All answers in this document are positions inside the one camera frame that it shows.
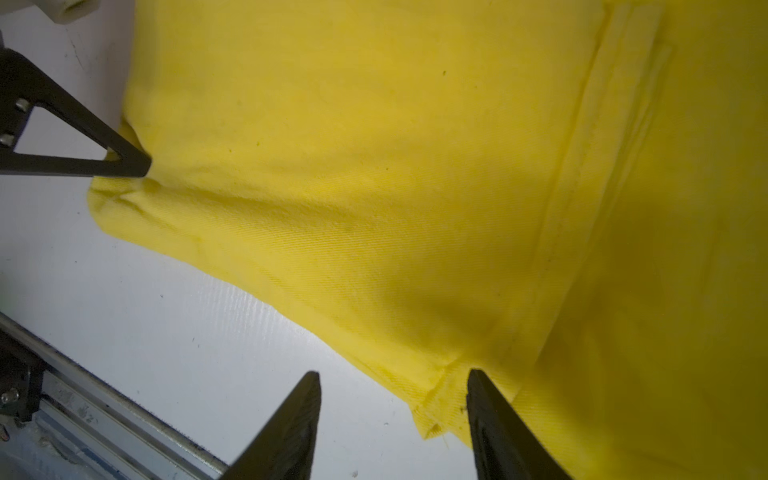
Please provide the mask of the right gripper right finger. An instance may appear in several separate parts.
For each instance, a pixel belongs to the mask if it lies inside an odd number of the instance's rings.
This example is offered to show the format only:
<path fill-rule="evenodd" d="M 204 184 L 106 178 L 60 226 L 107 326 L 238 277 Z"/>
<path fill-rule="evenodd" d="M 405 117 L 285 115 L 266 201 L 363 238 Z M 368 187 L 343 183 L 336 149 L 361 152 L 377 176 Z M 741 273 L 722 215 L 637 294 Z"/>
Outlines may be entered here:
<path fill-rule="evenodd" d="M 570 479 L 479 369 L 468 376 L 466 411 L 478 479 Z"/>

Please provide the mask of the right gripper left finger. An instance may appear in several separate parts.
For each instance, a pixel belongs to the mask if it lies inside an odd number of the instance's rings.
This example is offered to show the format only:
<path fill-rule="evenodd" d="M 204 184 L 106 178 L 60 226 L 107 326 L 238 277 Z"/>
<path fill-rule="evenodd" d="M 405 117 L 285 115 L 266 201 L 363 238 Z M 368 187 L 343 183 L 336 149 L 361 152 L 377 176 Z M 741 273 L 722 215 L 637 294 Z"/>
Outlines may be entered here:
<path fill-rule="evenodd" d="M 309 371 L 220 479 L 310 478 L 321 403 L 320 375 Z"/>

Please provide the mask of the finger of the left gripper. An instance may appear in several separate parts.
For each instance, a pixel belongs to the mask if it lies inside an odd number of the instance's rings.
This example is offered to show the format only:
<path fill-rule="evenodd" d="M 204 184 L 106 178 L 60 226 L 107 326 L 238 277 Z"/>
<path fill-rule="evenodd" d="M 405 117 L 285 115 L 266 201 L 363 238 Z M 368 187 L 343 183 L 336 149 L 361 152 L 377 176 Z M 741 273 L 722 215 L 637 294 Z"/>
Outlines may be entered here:
<path fill-rule="evenodd" d="M 16 146 L 32 110 L 44 109 L 115 160 L 18 153 Z M 143 178 L 151 158 L 123 138 L 20 53 L 1 49 L 1 173 L 3 175 Z"/>

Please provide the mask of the yellow trousers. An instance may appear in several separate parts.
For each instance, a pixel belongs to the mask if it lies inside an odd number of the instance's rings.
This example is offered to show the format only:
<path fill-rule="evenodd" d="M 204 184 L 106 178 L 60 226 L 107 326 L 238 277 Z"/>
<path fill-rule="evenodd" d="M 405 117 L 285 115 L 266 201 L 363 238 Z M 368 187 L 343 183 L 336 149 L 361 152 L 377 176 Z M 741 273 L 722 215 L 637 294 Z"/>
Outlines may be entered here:
<path fill-rule="evenodd" d="M 767 475 L 763 1 L 139 1 L 103 231 L 576 479 Z"/>

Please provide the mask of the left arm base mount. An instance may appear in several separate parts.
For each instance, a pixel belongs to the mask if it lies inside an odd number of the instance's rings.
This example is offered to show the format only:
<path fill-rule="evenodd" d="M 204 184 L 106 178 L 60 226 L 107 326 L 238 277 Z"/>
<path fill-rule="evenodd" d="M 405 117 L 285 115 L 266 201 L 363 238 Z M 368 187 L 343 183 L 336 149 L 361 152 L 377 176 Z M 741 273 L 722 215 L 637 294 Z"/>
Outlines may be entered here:
<path fill-rule="evenodd" d="M 35 353 L 1 333 L 1 414 L 29 422 L 39 410 L 47 364 Z"/>

